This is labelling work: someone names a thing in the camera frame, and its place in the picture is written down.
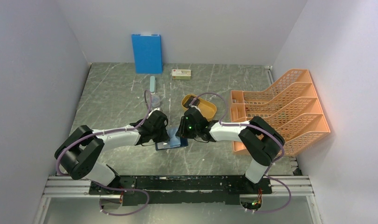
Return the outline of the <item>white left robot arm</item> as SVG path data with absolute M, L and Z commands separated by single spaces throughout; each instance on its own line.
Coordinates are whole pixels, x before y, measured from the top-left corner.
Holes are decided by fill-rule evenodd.
M 144 145 L 150 141 L 168 141 L 167 124 L 167 116 L 153 110 L 145 119 L 117 129 L 96 130 L 82 125 L 56 150 L 56 167 L 63 168 L 73 180 L 89 179 L 101 184 L 108 194 L 114 194 L 120 188 L 120 175 L 110 166 L 97 161 L 101 152 Z

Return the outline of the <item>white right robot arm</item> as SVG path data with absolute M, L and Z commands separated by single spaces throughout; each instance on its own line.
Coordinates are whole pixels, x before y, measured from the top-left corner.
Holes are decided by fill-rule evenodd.
M 199 137 L 206 143 L 241 142 L 252 156 L 242 184 L 247 193 L 254 193 L 260 188 L 260 180 L 268 172 L 277 155 L 284 151 L 285 144 L 285 139 L 259 116 L 235 123 L 209 121 L 197 108 L 190 108 L 184 113 L 176 136 L 186 139 Z

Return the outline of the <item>navy blue card holder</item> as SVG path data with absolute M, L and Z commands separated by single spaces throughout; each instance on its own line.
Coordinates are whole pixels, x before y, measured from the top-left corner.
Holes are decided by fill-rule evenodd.
M 188 146 L 188 140 L 186 138 L 177 137 L 176 133 L 178 127 L 171 127 L 167 129 L 168 137 L 170 138 L 167 142 L 160 142 L 155 145 L 156 151 L 181 148 Z

